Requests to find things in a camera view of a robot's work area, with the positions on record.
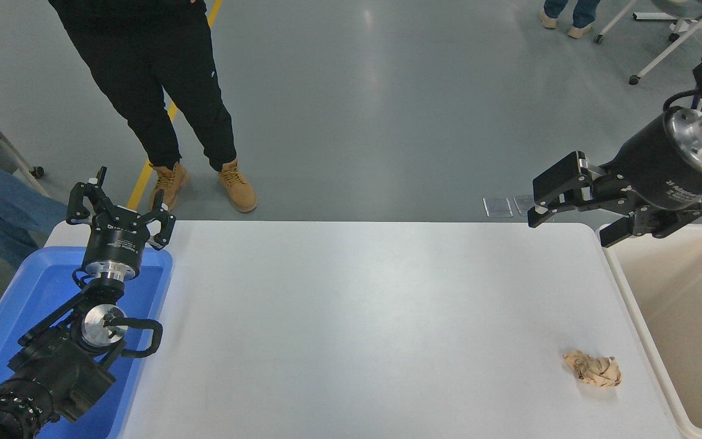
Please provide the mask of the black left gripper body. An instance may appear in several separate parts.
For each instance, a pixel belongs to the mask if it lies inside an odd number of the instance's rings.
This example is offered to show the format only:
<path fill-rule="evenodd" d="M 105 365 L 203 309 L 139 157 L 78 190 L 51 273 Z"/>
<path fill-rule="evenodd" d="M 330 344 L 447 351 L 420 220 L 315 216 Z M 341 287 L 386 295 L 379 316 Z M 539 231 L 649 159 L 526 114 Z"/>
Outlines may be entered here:
<path fill-rule="evenodd" d="M 98 212 L 90 223 L 90 238 L 82 261 L 86 273 L 112 269 L 139 273 L 148 230 L 134 211 Z"/>

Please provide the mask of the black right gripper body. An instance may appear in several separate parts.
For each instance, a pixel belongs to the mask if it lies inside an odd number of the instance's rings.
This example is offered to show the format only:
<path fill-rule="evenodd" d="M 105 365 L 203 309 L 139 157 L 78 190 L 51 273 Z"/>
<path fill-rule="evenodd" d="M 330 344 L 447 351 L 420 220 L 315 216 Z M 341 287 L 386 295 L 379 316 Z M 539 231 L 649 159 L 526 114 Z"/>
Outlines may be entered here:
<path fill-rule="evenodd" d="M 680 210 L 702 200 L 702 112 L 669 109 L 601 165 L 621 175 L 646 204 Z"/>

